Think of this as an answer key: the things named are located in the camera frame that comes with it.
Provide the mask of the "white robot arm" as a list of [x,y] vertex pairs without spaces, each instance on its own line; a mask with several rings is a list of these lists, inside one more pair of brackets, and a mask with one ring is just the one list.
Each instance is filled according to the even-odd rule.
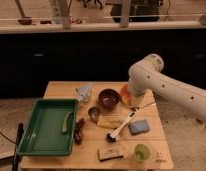
[[206,90],[165,76],[161,73],[163,68],[164,61],[157,54],[149,54],[134,63],[128,71],[130,94],[139,96],[150,89],[206,122]]

